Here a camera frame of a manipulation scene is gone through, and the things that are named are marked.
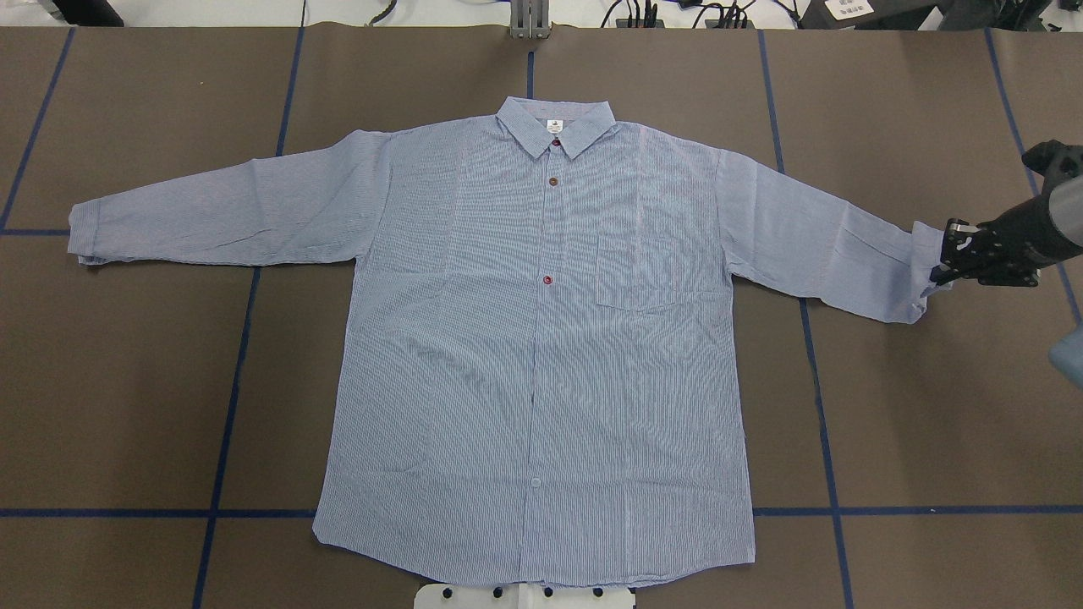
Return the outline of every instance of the long-sleeve button-up shirt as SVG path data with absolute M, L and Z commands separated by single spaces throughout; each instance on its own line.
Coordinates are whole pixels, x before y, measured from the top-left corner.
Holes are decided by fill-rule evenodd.
M 435 580 L 754 560 L 731 275 L 913 323 L 913 233 L 606 103 L 482 116 L 75 206 L 84 264 L 355 259 L 314 531 Z

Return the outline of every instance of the blue tape line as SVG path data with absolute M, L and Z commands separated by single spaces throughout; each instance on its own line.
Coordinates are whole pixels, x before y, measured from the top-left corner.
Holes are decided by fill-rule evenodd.
M 774 139 L 774 166 L 780 173 L 786 172 L 782 160 L 782 139 L 779 137 L 779 117 L 774 112 L 774 91 L 771 89 L 771 68 L 767 62 L 767 38 L 762 29 L 757 29 L 759 37 L 759 63 L 764 66 L 764 89 L 767 91 L 767 114 L 771 119 L 771 137 Z
M 996 46 L 993 44 L 993 30 L 986 28 L 986 48 L 989 49 L 989 61 L 993 64 L 993 76 L 996 77 L 996 90 L 1001 93 L 1001 103 L 1004 104 L 1004 114 L 1008 117 L 1008 128 L 1012 129 L 1012 139 L 1016 143 L 1016 152 L 1019 156 L 1026 152 L 1022 146 L 1022 138 L 1019 135 L 1019 127 L 1016 125 L 1015 113 L 1012 112 L 1012 102 L 1008 100 L 1007 89 L 1004 87 L 1004 77 L 1001 74 L 1001 62 L 996 57 Z M 1023 172 L 1027 173 L 1027 182 L 1030 183 L 1030 192 L 1032 196 L 1038 196 L 1041 191 L 1038 187 L 1038 182 L 1034 181 L 1034 172 L 1030 169 L 1023 168 Z M 1065 295 L 1068 297 L 1068 308 L 1072 312 L 1072 319 L 1075 320 L 1075 325 L 1083 323 L 1083 316 L 1080 315 L 1080 304 L 1075 299 L 1075 290 L 1072 289 L 1072 283 L 1068 280 L 1068 272 L 1065 270 L 1065 265 L 1061 262 L 1057 262 L 1057 273 L 1060 275 L 1060 284 L 1065 286 Z
M 304 28 L 297 28 L 297 41 L 293 43 L 293 63 L 289 70 L 289 87 L 286 88 L 286 105 L 282 112 L 282 125 L 278 127 L 278 145 L 275 156 L 282 156 L 286 150 L 286 132 L 289 129 L 289 111 L 293 106 L 293 87 L 297 86 L 297 68 L 301 63 L 301 44 L 304 42 Z
M 315 509 L 220 509 L 219 518 L 315 518 Z
M 752 515 L 764 518 L 779 516 L 832 516 L 835 510 L 830 507 L 754 507 Z
M 996 49 L 993 47 L 993 34 L 992 29 L 986 28 L 986 47 L 989 49 L 989 59 L 993 63 L 993 76 L 996 77 L 996 90 L 1001 93 L 1001 103 L 1004 104 L 1004 114 L 1008 117 L 1008 128 L 1012 130 L 1012 139 L 1015 140 L 1016 150 L 1019 151 L 1019 155 L 1022 156 L 1025 148 L 1022 147 L 1022 138 L 1019 135 L 1019 127 L 1015 121 L 1015 114 L 1012 113 L 1012 103 L 1008 101 L 1007 89 L 1004 88 L 1004 78 L 1001 76 L 1001 62 L 996 59 Z M 1038 195 L 1038 183 L 1034 182 L 1034 174 L 1029 169 L 1023 169 L 1027 172 L 1027 181 L 1030 182 L 1030 192 Z
M 49 102 L 53 99 L 53 91 L 56 89 L 56 81 L 61 78 L 61 70 L 64 69 L 64 62 L 67 60 L 68 50 L 71 48 L 71 39 L 75 38 L 76 28 L 68 28 L 67 38 L 64 39 L 64 47 L 61 49 L 61 56 L 56 60 L 56 67 L 53 68 L 53 77 L 49 80 L 49 88 L 45 89 L 45 96 L 41 100 L 41 107 L 38 108 L 38 117 L 34 119 L 34 128 L 30 129 L 30 137 L 26 141 L 26 148 L 23 150 L 23 158 L 18 161 L 18 169 L 15 170 L 15 179 L 11 182 L 11 190 L 8 192 L 8 200 L 4 203 L 3 211 L 0 211 L 0 231 L 8 226 L 8 218 L 11 209 L 15 205 L 15 195 L 18 186 L 23 183 L 23 174 L 26 172 L 26 165 L 30 160 L 30 153 L 34 151 L 34 143 L 38 140 L 38 131 L 45 119 L 45 111 L 49 109 Z
M 840 507 L 843 516 L 938 516 L 981 514 L 1083 514 L 1083 505 L 925 505 Z
M 782 138 L 779 134 L 778 114 L 774 109 L 774 91 L 771 88 L 771 67 L 767 57 L 767 38 L 764 30 L 756 30 L 759 39 L 759 60 L 764 68 L 764 88 L 767 92 L 767 109 L 771 119 L 771 135 L 774 139 L 774 160 L 780 173 L 785 173 L 786 168 L 782 158 Z M 843 598 L 847 609 L 853 609 L 853 591 L 850 586 L 850 566 L 846 558 L 846 540 L 843 536 L 843 517 L 838 510 L 838 493 L 835 489 L 835 469 L 832 466 L 831 441 L 827 437 L 827 417 L 823 411 L 823 396 L 820 392 L 820 371 L 815 363 L 815 349 L 812 346 L 812 328 L 809 325 L 808 301 L 804 298 L 798 300 L 801 311 L 801 327 L 805 333 L 805 351 L 808 355 L 809 366 L 812 368 L 812 386 L 815 390 L 815 409 L 820 418 L 820 449 L 823 453 L 823 469 L 827 479 L 827 497 L 831 502 L 831 520 L 835 530 L 835 550 L 838 554 L 838 571 L 843 583 Z
M 526 53 L 526 99 L 534 99 L 534 51 Z
M 240 372 L 248 354 L 248 337 L 252 327 L 252 306 L 256 302 L 256 290 L 260 285 L 259 267 L 252 269 L 252 283 L 248 289 L 248 304 L 245 308 L 245 325 L 240 331 L 240 347 L 237 349 L 237 364 L 233 370 L 233 386 L 230 390 L 230 407 L 225 412 L 225 428 L 222 431 L 222 445 L 218 453 L 218 469 L 214 472 L 214 489 L 211 492 L 210 511 L 207 516 L 207 530 L 204 532 L 204 546 L 199 555 L 199 570 L 196 573 L 196 588 L 192 597 L 192 607 L 198 609 L 203 605 L 203 592 L 207 584 L 207 568 L 210 565 L 210 550 L 214 544 L 214 527 L 218 520 L 219 505 L 222 500 L 222 482 L 225 479 L 225 466 L 230 456 L 230 442 L 233 439 L 233 423 L 237 414 L 237 399 L 240 396 Z
M 69 229 L 4 229 L 0 235 L 9 237 L 53 237 L 71 234 Z
M 206 509 L 6 508 L 0 518 L 207 518 Z
M 798 299 L 801 310 L 801 328 L 805 334 L 805 352 L 812 368 L 812 387 L 815 391 L 815 411 L 820 418 L 820 449 L 823 453 L 823 469 L 827 478 L 827 500 L 831 502 L 831 520 L 835 529 L 835 549 L 838 552 L 838 569 L 843 578 L 843 598 L 847 609 L 853 609 L 853 588 L 850 585 L 850 565 L 846 558 L 846 540 L 843 536 L 843 517 L 838 507 L 838 491 L 835 487 L 835 467 L 831 458 L 831 438 L 827 435 L 827 415 L 823 410 L 823 393 L 820 390 L 820 368 L 815 362 L 815 347 L 812 344 L 812 326 L 809 323 L 808 300 Z
M 756 507 L 757 518 L 833 516 L 831 507 Z M 839 507 L 841 516 L 953 516 L 987 514 L 1083 514 L 1083 505 L 886 505 Z M 10 507 L 0 518 L 209 518 L 209 509 Z M 315 509 L 219 509 L 217 519 L 315 518 Z
M 282 124 L 278 127 L 278 143 L 275 156 L 282 156 L 286 148 L 286 133 L 289 131 L 289 115 L 293 105 L 293 89 L 297 87 L 297 73 L 301 63 L 301 47 L 304 43 L 304 11 L 301 8 L 301 25 L 297 28 L 297 40 L 293 42 L 293 60 L 289 69 L 289 85 L 286 88 L 286 102 L 282 109 Z M 210 552 L 214 544 L 214 527 L 219 518 L 219 505 L 222 498 L 222 482 L 225 479 L 225 466 L 230 456 L 230 442 L 233 436 L 233 423 L 237 414 L 237 399 L 240 394 L 240 373 L 248 353 L 248 338 L 252 326 L 252 307 L 256 302 L 256 291 L 259 289 L 262 269 L 252 269 L 252 283 L 248 290 L 248 306 L 245 309 L 245 325 L 240 331 L 240 347 L 237 350 L 237 365 L 233 371 L 233 387 L 230 390 L 230 407 L 225 414 L 225 429 L 222 431 L 222 445 L 218 455 L 218 469 L 214 472 L 214 490 L 211 492 L 210 515 L 207 517 L 207 530 L 204 533 L 204 547 L 199 556 L 199 571 L 196 574 L 196 587 L 192 595 L 192 608 L 199 609 L 203 605 L 203 593 L 207 585 L 207 568 L 210 565 Z

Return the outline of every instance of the shirt pocket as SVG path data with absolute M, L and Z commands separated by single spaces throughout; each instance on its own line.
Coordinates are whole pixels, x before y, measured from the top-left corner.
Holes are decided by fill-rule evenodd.
M 598 235 L 595 301 L 627 311 L 673 304 L 675 252 L 665 238 Z

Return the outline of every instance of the shirt cuff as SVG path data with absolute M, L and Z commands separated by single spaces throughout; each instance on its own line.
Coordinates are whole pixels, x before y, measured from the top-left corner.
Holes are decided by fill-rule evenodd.
M 915 313 L 911 323 L 916 322 L 928 309 L 928 297 L 945 289 L 952 284 L 937 285 L 929 280 L 934 267 L 940 264 L 940 247 L 944 233 L 922 222 L 914 222 L 911 231 L 912 245 L 910 250 L 910 285 L 913 295 L 911 308 Z
M 94 258 L 94 238 L 97 236 L 97 199 L 80 203 L 71 208 L 68 224 L 68 254 L 79 257 L 80 264 L 104 264 L 105 260 Z

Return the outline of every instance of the brown table surface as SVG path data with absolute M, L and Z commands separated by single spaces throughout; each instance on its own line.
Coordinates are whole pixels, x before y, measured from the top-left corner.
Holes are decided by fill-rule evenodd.
M 310 531 L 351 264 L 258 285 L 87 270 L 71 205 L 519 95 L 608 100 L 939 228 L 1028 198 L 1020 146 L 1083 143 L 1081 51 L 983 31 L 0 29 L 0 607 L 405 609 L 427 582 Z M 1083 606 L 1083 392 L 1046 361 L 1069 294 L 1054 269 L 1036 289 L 961 283 L 904 326 L 738 282 L 758 560 L 639 608 Z

